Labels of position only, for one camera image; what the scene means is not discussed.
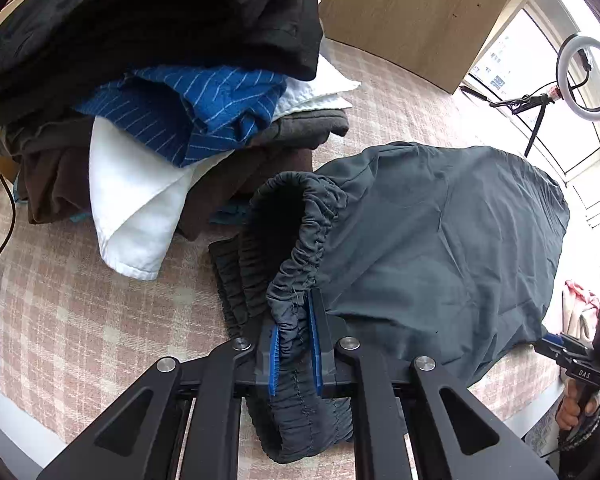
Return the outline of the person's right hand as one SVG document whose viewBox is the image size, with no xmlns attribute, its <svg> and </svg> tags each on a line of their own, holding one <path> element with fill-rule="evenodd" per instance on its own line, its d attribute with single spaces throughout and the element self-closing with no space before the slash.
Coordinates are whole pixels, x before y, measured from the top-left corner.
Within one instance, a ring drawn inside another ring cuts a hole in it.
<svg viewBox="0 0 600 480">
<path fill-rule="evenodd" d="M 565 391 L 559 408 L 555 415 L 555 420 L 560 430 L 571 431 L 579 425 L 581 413 L 586 416 L 593 416 L 600 404 L 600 392 L 596 392 L 586 404 L 584 410 L 579 408 L 579 389 L 578 384 L 569 378 L 565 384 Z"/>
</svg>

